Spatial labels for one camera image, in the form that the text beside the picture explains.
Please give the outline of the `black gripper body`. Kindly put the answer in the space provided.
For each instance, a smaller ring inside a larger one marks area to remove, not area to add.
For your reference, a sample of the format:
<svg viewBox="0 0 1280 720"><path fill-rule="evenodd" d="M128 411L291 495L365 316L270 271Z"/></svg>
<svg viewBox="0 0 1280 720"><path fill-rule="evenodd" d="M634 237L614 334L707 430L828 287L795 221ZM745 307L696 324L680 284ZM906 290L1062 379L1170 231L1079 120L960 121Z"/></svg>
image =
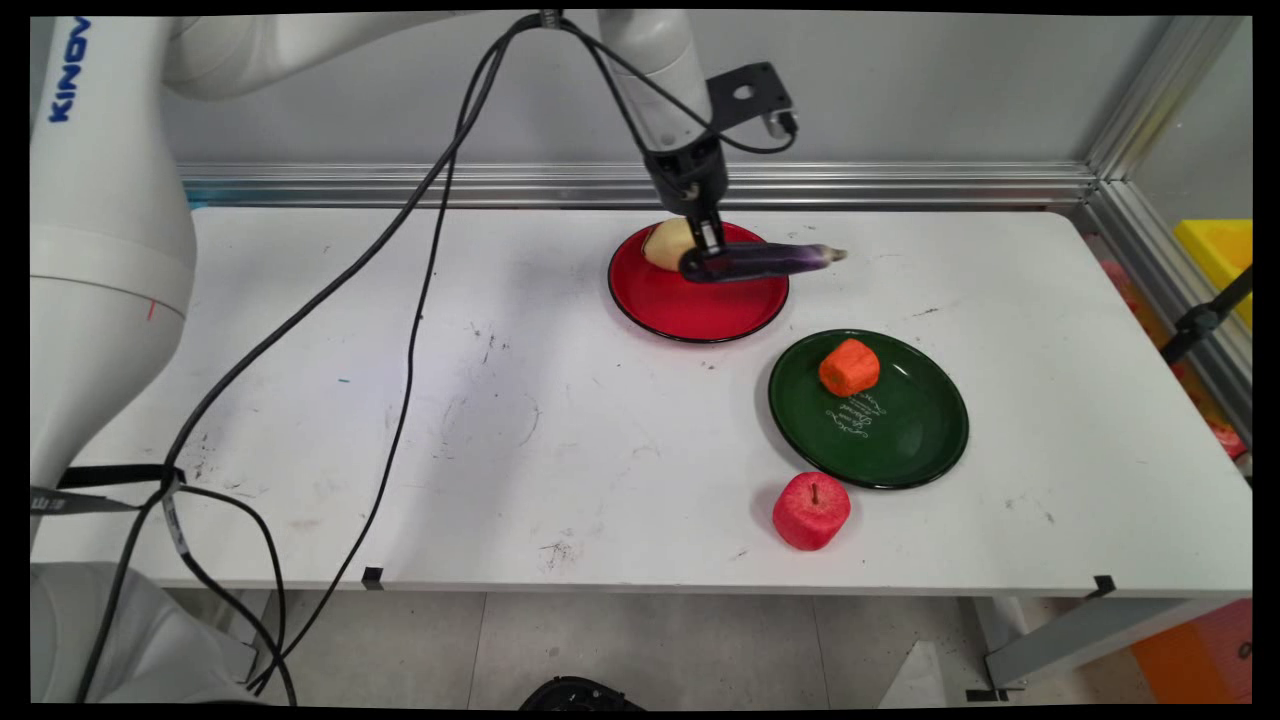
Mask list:
<svg viewBox="0 0 1280 720"><path fill-rule="evenodd" d="M644 152L660 205L680 217L712 217L730 187L722 143L698 138L681 149Z"/></svg>

